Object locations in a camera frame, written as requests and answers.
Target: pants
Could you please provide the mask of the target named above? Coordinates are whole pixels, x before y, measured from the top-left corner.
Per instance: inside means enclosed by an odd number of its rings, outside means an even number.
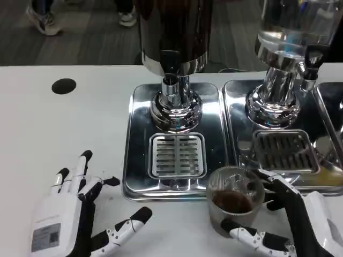
[[[133,0],[114,0],[118,12],[131,12],[133,9]]]
[[[50,12],[53,3],[54,0],[32,0],[32,8],[36,13],[45,15]]]

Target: label on robotic hand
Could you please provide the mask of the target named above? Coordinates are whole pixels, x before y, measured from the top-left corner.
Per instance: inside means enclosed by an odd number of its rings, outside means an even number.
[[[36,252],[59,245],[59,233],[61,224],[53,224],[33,231],[31,252]]]

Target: sneaker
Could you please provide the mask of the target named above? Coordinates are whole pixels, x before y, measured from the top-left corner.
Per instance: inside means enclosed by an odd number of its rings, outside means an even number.
[[[120,25],[130,28],[136,23],[137,23],[137,18],[132,13],[123,13],[122,15],[120,15],[120,20],[119,20]]]
[[[61,28],[54,25],[54,15],[52,13],[39,15],[29,6],[26,9],[26,15],[38,31],[44,35],[55,36],[61,31]]]

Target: tap handle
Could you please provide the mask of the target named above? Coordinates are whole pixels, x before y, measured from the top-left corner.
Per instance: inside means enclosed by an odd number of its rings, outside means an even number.
[[[316,80],[318,70],[326,61],[329,46],[325,44],[311,44],[307,46],[305,53],[306,73],[304,79]]]

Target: black circle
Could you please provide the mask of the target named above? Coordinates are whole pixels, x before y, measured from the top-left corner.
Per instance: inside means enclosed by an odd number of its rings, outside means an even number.
[[[51,90],[58,95],[65,95],[76,88],[76,82],[73,79],[60,79],[53,83]]]

